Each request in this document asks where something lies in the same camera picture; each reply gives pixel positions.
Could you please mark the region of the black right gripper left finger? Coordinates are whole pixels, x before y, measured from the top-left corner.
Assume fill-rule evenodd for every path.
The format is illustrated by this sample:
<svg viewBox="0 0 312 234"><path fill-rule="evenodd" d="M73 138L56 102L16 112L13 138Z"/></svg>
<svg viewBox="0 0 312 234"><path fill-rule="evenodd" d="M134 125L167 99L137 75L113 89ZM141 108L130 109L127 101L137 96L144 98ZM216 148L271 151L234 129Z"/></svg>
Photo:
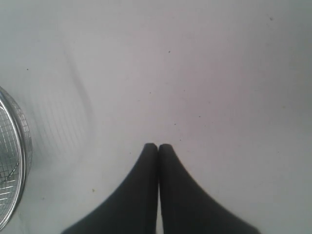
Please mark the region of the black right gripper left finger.
<svg viewBox="0 0 312 234"><path fill-rule="evenodd" d="M158 149L144 145L118 188L65 234L154 234L158 207Z"/></svg>

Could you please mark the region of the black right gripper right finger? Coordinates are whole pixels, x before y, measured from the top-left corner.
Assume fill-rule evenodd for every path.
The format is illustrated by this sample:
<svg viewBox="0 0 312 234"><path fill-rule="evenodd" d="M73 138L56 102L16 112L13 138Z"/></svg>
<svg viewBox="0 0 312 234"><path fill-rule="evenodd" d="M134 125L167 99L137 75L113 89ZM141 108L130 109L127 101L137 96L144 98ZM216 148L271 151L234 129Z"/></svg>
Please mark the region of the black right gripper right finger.
<svg viewBox="0 0 312 234"><path fill-rule="evenodd" d="M170 144L158 151L161 215L166 234L257 234L259 230L211 198Z"/></svg>

